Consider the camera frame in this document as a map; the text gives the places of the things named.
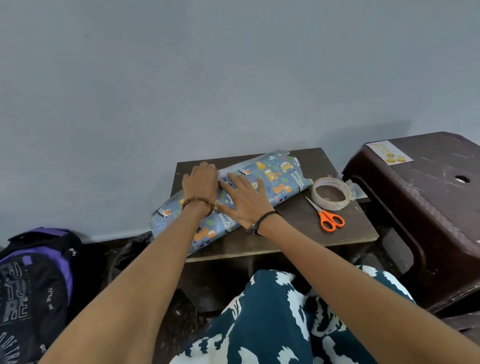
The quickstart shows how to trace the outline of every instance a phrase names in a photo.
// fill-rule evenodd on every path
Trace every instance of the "person's left arm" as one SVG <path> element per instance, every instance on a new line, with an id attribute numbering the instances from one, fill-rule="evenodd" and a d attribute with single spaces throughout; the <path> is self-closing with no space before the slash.
<path id="1" fill-rule="evenodd" d="M 185 198 L 215 201 L 217 171 L 202 162 L 182 181 Z M 180 215 L 62 332 L 40 360 L 151 363 L 158 329 L 180 279 L 200 221 L 210 206 L 189 202 Z"/>

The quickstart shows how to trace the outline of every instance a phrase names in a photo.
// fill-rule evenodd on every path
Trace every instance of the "brown beaded bracelet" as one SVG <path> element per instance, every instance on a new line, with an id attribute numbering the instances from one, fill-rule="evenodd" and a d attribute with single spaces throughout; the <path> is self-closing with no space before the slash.
<path id="1" fill-rule="evenodd" d="M 215 211 L 215 205 L 212 203 L 212 201 L 210 201 L 208 198 L 205 198 L 205 197 L 195 197 L 195 196 L 189 197 L 185 201 L 183 201 L 183 204 L 181 204 L 181 209 L 183 210 L 185 208 L 185 206 L 192 200 L 205 201 L 210 205 L 210 212 L 208 213 L 207 216 L 210 216 L 212 214 L 212 212 Z"/>

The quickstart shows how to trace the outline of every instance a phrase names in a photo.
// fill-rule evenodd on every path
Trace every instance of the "wrapping paper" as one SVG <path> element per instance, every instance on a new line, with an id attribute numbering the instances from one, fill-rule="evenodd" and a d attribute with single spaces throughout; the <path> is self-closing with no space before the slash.
<path id="1" fill-rule="evenodd" d="M 227 171 L 233 174 L 243 174 L 255 189 L 258 189 L 258 177 L 262 178 L 272 206 L 282 203 L 312 185 L 312 180 L 303 177 L 298 160 L 289 156 L 288 151 L 277 150 L 220 170 L 219 179 L 234 186 L 226 176 Z M 183 201 L 182 190 L 173 195 L 154 213 L 150 220 L 150 228 L 155 237 L 180 215 Z M 216 202 L 234 208 L 230 195 L 220 189 Z M 238 226 L 240 225 L 229 216 L 218 211 L 213 212 L 201 221 L 190 247 L 189 255 Z"/>

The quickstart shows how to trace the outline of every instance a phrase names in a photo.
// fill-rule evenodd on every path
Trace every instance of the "wooden board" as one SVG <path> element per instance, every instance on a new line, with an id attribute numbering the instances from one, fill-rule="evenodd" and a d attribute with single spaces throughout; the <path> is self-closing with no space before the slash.
<path id="1" fill-rule="evenodd" d="M 317 180 L 321 177 L 337 176 L 337 171 L 321 148 L 292 150 L 291 156 L 297 157 L 305 178 Z M 217 168 L 225 168 L 232 164 L 251 159 L 258 155 L 248 155 L 229 158 L 210 159 Z M 201 160 L 177 163 L 171 195 L 181 190 L 181 180 L 185 173 L 190 173 L 192 167 Z M 293 227 L 324 246 L 372 242 L 378 234 L 367 219 L 356 201 L 351 201 L 347 207 L 338 211 L 345 220 L 345 226 L 333 233 L 320 228 L 320 220 L 316 211 L 303 196 L 311 196 L 310 189 L 288 199 L 276 208 L 283 218 Z M 240 227 L 222 238 L 207 245 L 188 257 L 187 262 L 198 262 L 236 256 L 258 255 L 278 252 L 279 250 L 267 239 L 257 235 L 247 235 Z"/>

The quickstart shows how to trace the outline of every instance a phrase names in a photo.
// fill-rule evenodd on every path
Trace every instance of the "tape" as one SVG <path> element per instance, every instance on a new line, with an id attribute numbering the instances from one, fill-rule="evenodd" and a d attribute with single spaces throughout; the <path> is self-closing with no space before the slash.
<path id="1" fill-rule="evenodd" d="M 335 187 L 336 189 L 340 190 L 343 195 L 345 196 L 345 200 L 343 201 L 328 201 L 321 197 L 316 189 L 319 186 L 332 186 Z M 321 208 L 324 208 L 326 210 L 331 210 L 331 211 L 338 211 L 343 209 L 346 205 L 350 203 L 350 200 L 355 199 L 352 195 L 352 191 L 350 190 L 350 187 L 343 181 L 333 178 L 333 177 L 324 177 L 317 179 L 312 186 L 312 200 Z"/>

